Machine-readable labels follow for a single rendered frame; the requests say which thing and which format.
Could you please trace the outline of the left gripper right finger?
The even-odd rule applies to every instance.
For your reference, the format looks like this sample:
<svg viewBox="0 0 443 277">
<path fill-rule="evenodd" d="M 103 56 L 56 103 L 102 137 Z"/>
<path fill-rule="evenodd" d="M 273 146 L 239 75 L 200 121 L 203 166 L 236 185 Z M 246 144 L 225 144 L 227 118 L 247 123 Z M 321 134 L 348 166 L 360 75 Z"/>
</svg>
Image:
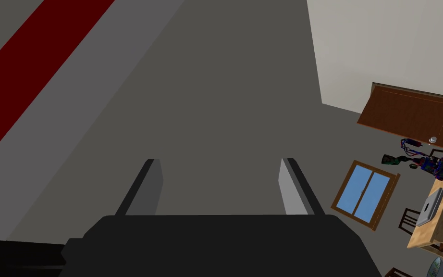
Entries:
<svg viewBox="0 0 443 277">
<path fill-rule="evenodd" d="M 325 215 L 315 193 L 294 158 L 282 158 L 278 184 L 287 215 Z"/>
</svg>

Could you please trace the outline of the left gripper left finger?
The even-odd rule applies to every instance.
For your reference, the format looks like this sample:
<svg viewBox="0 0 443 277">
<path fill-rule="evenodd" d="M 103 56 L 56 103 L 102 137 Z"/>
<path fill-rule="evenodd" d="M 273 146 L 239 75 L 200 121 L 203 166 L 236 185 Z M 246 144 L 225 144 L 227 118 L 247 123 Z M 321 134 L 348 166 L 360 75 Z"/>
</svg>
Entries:
<svg viewBox="0 0 443 277">
<path fill-rule="evenodd" d="M 148 159 L 132 183 L 116 215 L 154 215 L 163 186 L 159 159 Z"/>
</svg>

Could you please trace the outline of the wood framed blue window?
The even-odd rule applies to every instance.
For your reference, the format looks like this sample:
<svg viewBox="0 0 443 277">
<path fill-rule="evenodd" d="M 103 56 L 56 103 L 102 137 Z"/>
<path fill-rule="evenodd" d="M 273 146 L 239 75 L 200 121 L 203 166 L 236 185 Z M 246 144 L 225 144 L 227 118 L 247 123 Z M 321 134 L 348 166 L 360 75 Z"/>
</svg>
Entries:
<svg viewBox="0 0 443 277">
<path fill-rule="evenodd" d="M 354 160 L 331 209 L 376 231 L 400 177 Z"/>
</svg>

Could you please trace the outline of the dark wooden chair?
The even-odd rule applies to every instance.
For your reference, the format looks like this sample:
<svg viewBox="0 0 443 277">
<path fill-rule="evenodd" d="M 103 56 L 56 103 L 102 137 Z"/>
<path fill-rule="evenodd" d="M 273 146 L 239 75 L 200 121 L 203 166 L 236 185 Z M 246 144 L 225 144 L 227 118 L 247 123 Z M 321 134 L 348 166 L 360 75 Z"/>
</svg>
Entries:
<svg viewBox="0 0 443 277">
<path fill-rule="evenodd" d="M 419 211 L 405 208 L 398 228 L 407 233 L 409 236 L 412 236 L 413 231 L 417 226 L 419 215 Z"/>
</svg>

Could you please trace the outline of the brown wooden door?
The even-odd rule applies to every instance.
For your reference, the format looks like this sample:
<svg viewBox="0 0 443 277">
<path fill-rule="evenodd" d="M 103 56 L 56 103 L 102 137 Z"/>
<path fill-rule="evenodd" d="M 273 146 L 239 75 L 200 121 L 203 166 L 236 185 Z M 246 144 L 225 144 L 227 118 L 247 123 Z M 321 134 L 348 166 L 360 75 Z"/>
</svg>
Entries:
<svg viewBox="0 0 443 277">
<path fill-rule="evenodd" d="M 443 148 L 443 95 L 372 83 L 357 123 Z"/>
</svg>

